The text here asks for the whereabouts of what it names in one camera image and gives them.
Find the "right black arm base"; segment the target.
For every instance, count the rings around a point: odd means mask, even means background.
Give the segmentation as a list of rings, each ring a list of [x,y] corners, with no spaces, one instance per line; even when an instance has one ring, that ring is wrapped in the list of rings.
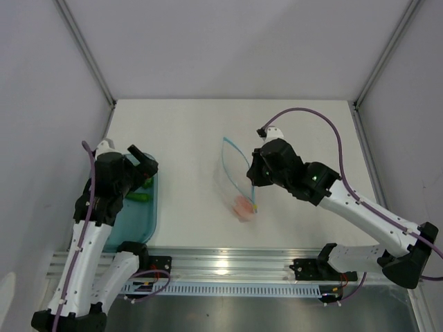
[[[329,264],[318,263],[317,259],[298,258],[292,261],[289,269],[294,272],[298,281],[321,281],[321,282],[356,282],[357,272],[339,273]]]

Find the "green toy chili pepper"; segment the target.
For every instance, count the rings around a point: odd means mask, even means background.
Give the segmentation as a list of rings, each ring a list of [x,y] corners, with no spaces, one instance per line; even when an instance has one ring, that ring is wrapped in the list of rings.
[[[147,193],[130,192],[125,197],[129,201],[147,203],[152,200],[151,196]]]

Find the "clear zip top bag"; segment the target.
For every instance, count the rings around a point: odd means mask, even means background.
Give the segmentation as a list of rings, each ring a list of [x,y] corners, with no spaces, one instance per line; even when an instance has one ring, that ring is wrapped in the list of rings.
[[[236,196],[245,196],[255,207],[257,214],[257,203],[255,187],[247,178],[246,173],[251,163],[243,151],[229,138],[224,136],[221,141],[219,159],[214,171],[215,190],[227,210],[235,217],[233,204]]]

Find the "orange toy fruit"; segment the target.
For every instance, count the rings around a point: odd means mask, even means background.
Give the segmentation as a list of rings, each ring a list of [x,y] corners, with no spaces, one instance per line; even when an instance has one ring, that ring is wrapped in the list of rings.
[[[255,215],[255,207],[245,196],[236,196],[233,204],[233,212],[239,220],[249,221]]]

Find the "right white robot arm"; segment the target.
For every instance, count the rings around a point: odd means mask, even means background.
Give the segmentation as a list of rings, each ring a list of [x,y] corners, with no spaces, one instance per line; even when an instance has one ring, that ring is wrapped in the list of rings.
[[[303,162],[281,138],[254,149],[252,157],[246,175],[254,186],[277,185],[298,200],[344,218],[377,241],[375,246],[325,245],[316,262],[322,278],[347,272],[381,273],[403,288],[417,287],[439,232],[435,225],[407,221],[357,196],[339,173],[320,162]]]

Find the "green toy bell pepper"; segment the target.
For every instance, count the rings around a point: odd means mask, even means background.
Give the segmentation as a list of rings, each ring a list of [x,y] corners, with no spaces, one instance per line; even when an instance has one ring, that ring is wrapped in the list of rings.
[[[153,178],[148,178],[145,180],[145,182],[142,184],[142,188],[143,189],[148,189],[151,188],[153,186],[154,183],[154,179]]]

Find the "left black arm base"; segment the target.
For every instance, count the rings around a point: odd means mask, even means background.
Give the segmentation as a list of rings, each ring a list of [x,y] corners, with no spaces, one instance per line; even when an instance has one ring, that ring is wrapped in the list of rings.
[[[170,273],[171,269],[171,256],[149,256],[148,259],[142,260],[139,269],[136,271],[133,277],[146,277],[151,279],[167,278],[163,271]]]

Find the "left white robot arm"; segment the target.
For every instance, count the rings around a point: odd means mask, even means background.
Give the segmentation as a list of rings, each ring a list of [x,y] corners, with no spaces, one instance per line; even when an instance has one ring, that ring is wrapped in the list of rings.
[[[150,269],[144,243],[124,241],[100,279],[96,271],[102,251],[126,196],[154,177],[159,164],[137,146],[128,147],[136,164],[103,140],[95,150],[83,144],[91,175],[75,203],[73,236],[64,270],[48,308],[36,311],[37,331],[104,331],[107,314],[126,281]]]

